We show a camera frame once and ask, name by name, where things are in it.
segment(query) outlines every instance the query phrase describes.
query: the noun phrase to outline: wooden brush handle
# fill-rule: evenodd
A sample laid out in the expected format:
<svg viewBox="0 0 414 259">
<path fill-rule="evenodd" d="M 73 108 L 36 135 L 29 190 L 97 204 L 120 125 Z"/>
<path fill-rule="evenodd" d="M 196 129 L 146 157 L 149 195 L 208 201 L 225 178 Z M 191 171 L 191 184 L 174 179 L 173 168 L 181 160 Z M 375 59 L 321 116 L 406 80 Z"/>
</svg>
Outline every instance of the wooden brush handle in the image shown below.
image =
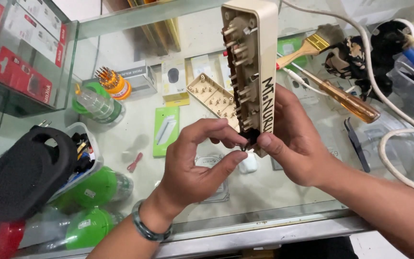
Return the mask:
<svg viewBox="0 0 414 259">
<path fill-rule="evenodd" d="M 319 50 L 317 50 L 308 41 L 303 41 L 303 45 L 301 46 L 301 48 L 299 50 L 297 50 L 296 52 L 294 52 L 290 55 L 278 58 L 277 59 L 277 64 L 279 65 L 280 68 L 283 68 L 286 65 L 290 64 L 291 62 L 293 62 L 295 59 L 297 59 L 301 56 L 306 56 L 306 55 L 317 56 L 317 55 L 319 55 Z"/>
</svg>

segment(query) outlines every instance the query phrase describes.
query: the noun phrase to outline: paint brush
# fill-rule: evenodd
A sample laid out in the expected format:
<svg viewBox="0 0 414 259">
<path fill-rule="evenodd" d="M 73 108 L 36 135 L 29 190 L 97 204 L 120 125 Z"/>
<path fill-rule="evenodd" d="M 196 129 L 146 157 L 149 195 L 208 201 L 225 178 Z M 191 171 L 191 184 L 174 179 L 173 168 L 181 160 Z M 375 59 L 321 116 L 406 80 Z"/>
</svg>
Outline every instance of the paint brush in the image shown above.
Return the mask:
<svg viewBox="0 0 414 259">
<path fill-rule="evenodd" d="M 317 56 L 327 50 L 331 45 L 342 42 L 344 39 L 345 35 L 339 26 L 333 26 L 331 24 L 320 25 L 316 33 L 303 40 L 303 44 L 299 50 L 290 55 L 278 58 L 276 68 L 279 70 L 301 56 Z"/>
</svg>

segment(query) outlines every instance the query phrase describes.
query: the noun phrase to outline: glass countertop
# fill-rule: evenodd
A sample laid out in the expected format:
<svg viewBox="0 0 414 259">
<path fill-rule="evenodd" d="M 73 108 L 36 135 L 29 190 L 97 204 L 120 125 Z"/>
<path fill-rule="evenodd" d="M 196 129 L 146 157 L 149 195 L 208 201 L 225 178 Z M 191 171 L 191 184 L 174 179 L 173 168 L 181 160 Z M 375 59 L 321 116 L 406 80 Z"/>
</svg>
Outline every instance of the glass countertop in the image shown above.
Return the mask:
<svg viewBox="0 0 414 259">
<path fill-rule="evenodd" d="M 184 59 L 186 85 L 188 85 L 195 78 L 191 58 L 208 55 L 213 79 L 221 86 L 225 86 L 220 66 L 220 57 L 225 47 L 220 33 L 223 22 L 219 7 L 224 2 L 226 1 L 156 2 L 80 21 L 74 49 L 72 86 L 90 80 L 99 67 L 106 66 L 115 71 L 123 71 L 129 69 L 133 62 L 146 60 L 146 64 L 151 66 L 155 73 L 153 76 L 157 82 L 157 93 L 122 101 L 126 113 L 122 121 L 112 127 L 80 117 L 71 109 L 71 103 L 68 103 L 69 107 L 64 111 L 35 117 L 19 119 L 3 115 L 0 122 L 0 154 L 14 144 L 33 124 L 47 120 L 52 121 L 51 127 L 64 130 L 72 123 L 82 121 L 95 136 L 104 165 L 133 181 L 134 189 L 129 199 L 106 206 L 109 210 L 129 215 L 135 203 L 148 197 L 164 174 L 165 158 L 153 158 L 152 155 L 155 109 L 166 105 L 161 94 L 163 88 L 161 62 Z M 352 3 L 352 6 L 343 9 L 343 6 L 346 6 L 344 0 L 297 2 L 300 6 L 332 10 L 359 20 L 372 12 L 372 6 L 363 6 L 360 3 L 357 6 Z M 405 0 L 391 0 L 383 1 L 378 6 L 374 6 L 373 3 L 372 5 L 377 15 L 369 22 L 365 22 L 365 25 L 388 20 L 398 10 L 413 4 Z M 167 48 L 154 49 L 148 40 L 146 28 L 151 29 L 152 26 L 157 28 L 158 23 L 167 24 L 169 19 L 177 28 L 175 39 L 172 43 L 168 43 Z M 297 38 L 300 41 L 313 34 L 321 24 L 340 24 L 346 36 L 355 34 L 352 28 L 335 18 L 302 13 L 283 6 L 279 14 L 278 38 L 279 40 Z M 343 89 L 354 86 L 354 81 L 336 78 L 325 71 L 322 64 L 325 63 L 327 54 L 304 58 L 304 67 Z M 373 124 L 365 124 L 332 99 L 306 88 L 296 87 L 293 80 L 283 71 L 276 73 L 276 82 L 297 95 L 331 153 L 353 168 L 362 170 L 343 124 L 346 118 L 351 117 L 353 128 L 371 165 L 371 174 L 393 180 L 393 176 L 379 162 L 376 148 L 379 140 L 372 132 L 387 132 L 410 127 L 407 123 L 398 121 L 382 103 L 369 99 L 368 101 L 381 111 L 382 116 Z M 69 87 L 70 97 L 74 96 L 73 88 Z M 360 88 L 355 87 L 352 93 L 360 95 L 360 92 Z M 401 104 L 406 108 L 406 112 L 414 117 L 414 110 L 406 106 L 401 97 L 393 94 L 391 99 L 394 103 Z M 180 106 L 179 114 L 180 129 L 201 118 L 216 118 L 192 96 L 189 105 Z M 407 177 L 414 179 L 414 135 L 410 135 L 407 141 L 391 140 L 389 150 L 396 158 L 394 160 L 396 167 Z M 197 155 L 226 155 L 230 151 L 222 145 L 205 141 L 199 145 Z M 142 153 L 143 158 L 137 164 L 135 171 L 129 173 L 127 167 L 134 162 L 138 153 Z M 291 182 L 282 170 L 276 168 L 270 156 L 262 159 L 256 156 L 256 158 L 259 165 L 256 172 L 245 175 L 236 170 L 229 176 L 228 201 L 193 204 L 176 217 L 174 235 L 169 241 L 335 218 L 346 212 L 346 206 L 325 192 L 316 188 L 301 187 Z M 33 256 L 34 253 L 40 252 L 36 249 L 21 250 L 18 256 Z"/>
</svg>

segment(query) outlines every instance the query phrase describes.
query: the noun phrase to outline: green container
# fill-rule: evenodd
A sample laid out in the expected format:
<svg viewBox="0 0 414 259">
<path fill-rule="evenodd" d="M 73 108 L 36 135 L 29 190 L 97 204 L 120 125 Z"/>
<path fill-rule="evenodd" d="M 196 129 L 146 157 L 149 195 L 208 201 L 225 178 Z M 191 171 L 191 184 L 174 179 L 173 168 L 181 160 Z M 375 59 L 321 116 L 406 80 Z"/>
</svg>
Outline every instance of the green container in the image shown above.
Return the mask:
<svg viewBox="0 0 414 259">
<path fill-rule="evenodd" d="M 280 54 L 287 56 L 295 51 L 299 50 L 302 45 L 302 39 L 301 38 L 292 38 L 292 39 L 283 39 L 283 40 L 277 40 L 277 52 Z M 308 64 L 308 59 L 306 56 L 299 57 L 293 61 L 298 66 L 304 68 Z M 294 65 L 290 64 L 287 65 L 286 68 L 292 70 L 295 73 L 299 73 L 299 69 L 296 68 Z"/>
<path fill-rule="evenodd" d="M 68 226 L 65 244 L 68 250 L 94 247 L 124 219 L 120 213 L 99 208 L 78 213 Z"/>
<path fill-rule="evenodd" d="M 125 175 L 103 166 L 87 179 L 71 189 L 75 202 L 84 208 L 94 208 L 111 201 L 130 197 L 133 182 Z"/>
<path fill-rule="evenodd" d="M 107 91 L 105 91 L 105 89 L 100 85 L 100 83 L 90 82 L 86 84 L 85 87 L 86 89 L 89 89 L 90 91 L 93 91 L 105 98 L 111 98 L 111 96 L 108 94 Z M 80 115 L 83 115 L 86 118 L 94 120 L 100 124 L 109 124 L 118 118 L 119 114 L 122 111 L 122 105 L 116 100 L 114 100 L 113 104 L 114 104 L 114 110 L 110 116 L 108 116 L 105 119 L 97 119 L 97 118 L 94 118 L 93 115 L 84 108 L 84 106 L 78 103 L 78 101 L 76 100 L 76 97 L 74 97 L 71 100 L 71 106 L 75 112 L 79 113 Z"/>
</svg>

